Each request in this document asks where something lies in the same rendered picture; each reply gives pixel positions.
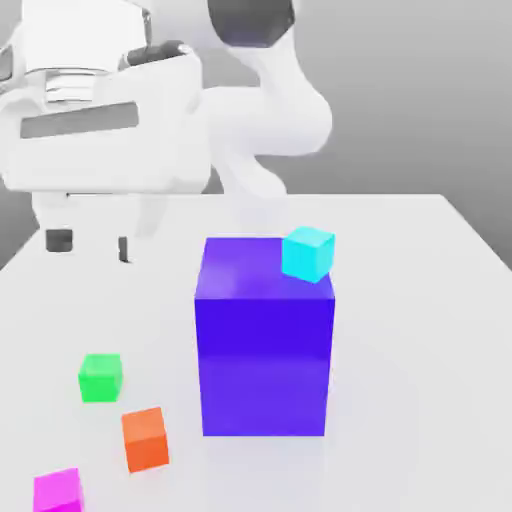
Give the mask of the small orange cube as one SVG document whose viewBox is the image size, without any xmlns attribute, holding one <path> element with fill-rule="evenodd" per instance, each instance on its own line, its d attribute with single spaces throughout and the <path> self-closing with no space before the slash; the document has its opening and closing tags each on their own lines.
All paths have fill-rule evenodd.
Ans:
<svg viewBox="0 0 512 512">
<path fill-rule="evenodd" d="M 121 423 L 130 473 L 170 463 L 167 431 L 160 407 L 123 414 Z"/>
</svg>

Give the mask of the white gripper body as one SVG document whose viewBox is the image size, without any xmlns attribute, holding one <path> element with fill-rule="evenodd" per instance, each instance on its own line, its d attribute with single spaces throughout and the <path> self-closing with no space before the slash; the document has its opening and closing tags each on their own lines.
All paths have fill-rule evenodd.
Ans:
<svg viewBox="0 0 512 512">
<path fill-rule="evenodd" d="M 0 96 L 0 175 L 12 191 L 200 193 L 210 177 L 202 66 L 191 51 L 98 76 L 50 103 L 33 80 Z"/>
</svg>

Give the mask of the large purple box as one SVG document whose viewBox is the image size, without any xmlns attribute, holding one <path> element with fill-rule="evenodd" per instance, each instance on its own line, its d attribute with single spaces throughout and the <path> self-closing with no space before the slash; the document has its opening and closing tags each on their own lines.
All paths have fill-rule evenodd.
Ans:
<svg viewBox="0 0 512 512">
<path fill-rule="evenodd" d="M 281 271 L 278 238 L 209 237 L 194 296 L 206 436 L 325 432 L 335 294 Z"/>
</svg>

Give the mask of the small green cube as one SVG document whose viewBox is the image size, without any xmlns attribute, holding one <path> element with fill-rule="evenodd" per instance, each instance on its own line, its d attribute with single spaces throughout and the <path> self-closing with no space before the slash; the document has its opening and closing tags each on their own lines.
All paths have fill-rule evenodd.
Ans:
<svg viewBox="0 0 512 512">
<path fill-rule="evenodd" d="M 118 353 L 89 353 L 81 364 L 78 381 L 84 403 L 116 402 L 122 388 L 123 368 Z"/>
</svg>

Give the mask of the small magenta cube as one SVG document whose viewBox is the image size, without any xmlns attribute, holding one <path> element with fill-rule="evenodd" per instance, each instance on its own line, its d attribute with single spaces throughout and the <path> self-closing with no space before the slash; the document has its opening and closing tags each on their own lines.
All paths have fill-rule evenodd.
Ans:
<svg viewBox="0 0 512 512">
<path fill-rule="evenodd" d="M 69 468 L 35 477 L 32 512 L 85 512 L 79 470 Z"/>
</svg>

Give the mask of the small cyan cube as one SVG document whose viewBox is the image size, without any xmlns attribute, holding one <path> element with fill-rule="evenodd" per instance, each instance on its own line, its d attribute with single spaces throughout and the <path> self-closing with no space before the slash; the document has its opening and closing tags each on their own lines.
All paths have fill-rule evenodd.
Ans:
<svg viewBox="0 0 512 512">
<path fill-rule="evenodd" d="M 282 239 L 282 273 L 310 283 L 318 283 L 332 268 L 335 234 L 301 226 Z"/>
</svg>

